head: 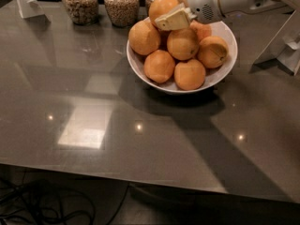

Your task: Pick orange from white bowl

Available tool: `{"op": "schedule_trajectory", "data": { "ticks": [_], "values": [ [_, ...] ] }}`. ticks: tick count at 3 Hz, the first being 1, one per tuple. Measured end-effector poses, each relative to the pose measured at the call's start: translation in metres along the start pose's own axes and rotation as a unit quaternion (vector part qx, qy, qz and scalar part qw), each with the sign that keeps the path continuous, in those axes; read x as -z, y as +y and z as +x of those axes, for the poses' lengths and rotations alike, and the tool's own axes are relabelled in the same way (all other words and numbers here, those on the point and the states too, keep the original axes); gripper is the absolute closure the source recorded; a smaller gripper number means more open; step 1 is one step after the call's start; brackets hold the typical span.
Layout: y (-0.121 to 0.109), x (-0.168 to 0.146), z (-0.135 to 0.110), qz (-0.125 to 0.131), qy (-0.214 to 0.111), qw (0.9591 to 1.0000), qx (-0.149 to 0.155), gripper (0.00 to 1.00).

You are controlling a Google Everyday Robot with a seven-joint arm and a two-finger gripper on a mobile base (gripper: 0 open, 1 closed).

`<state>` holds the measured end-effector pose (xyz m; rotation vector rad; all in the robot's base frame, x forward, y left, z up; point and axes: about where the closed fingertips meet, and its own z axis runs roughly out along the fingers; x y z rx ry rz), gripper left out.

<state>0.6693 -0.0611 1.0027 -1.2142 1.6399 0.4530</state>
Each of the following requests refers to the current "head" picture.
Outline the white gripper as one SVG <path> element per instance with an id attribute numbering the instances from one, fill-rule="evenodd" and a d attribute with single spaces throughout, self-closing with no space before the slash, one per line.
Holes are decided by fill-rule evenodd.
<path id="1" fill-rule="evenodd" d="M 188 28 L 197 18 L 200 23 L 216 23 L 222 20 L 218 0 L 177 0 L 180 4 L 168 13 L 155 19 L 155 25 L 162 31 Z"/>

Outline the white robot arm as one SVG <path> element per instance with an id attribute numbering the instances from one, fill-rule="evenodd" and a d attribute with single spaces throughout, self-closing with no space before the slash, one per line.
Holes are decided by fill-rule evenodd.
<path id="1" fill-rule="evenodd" d="M 259 14 L 285 7 L 300 9 L 300 0 L 183 0 L 178 6 L 155 19 L 164 31 L 187 28 L 193 20 L 208 24 L 236 14 Z"/>

